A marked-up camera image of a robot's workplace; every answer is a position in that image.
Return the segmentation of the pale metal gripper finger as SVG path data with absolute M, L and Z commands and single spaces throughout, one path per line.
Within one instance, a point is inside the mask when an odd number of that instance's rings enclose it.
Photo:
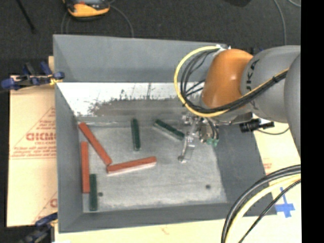
M 191 160 L 194 150 L 195 150 L 194 144 L 188 144 L 186 146 L 185 153 L 184 153 L 184 162 L 185 163 Z
M 178 156 L 178 161 L 189 161 L 190 160 L 190 156 L 188 153 L 189 141 L 190 141 L 190 139 L 188 137 L 186 137 L 184 144 L 183 144 L 181 154 Z

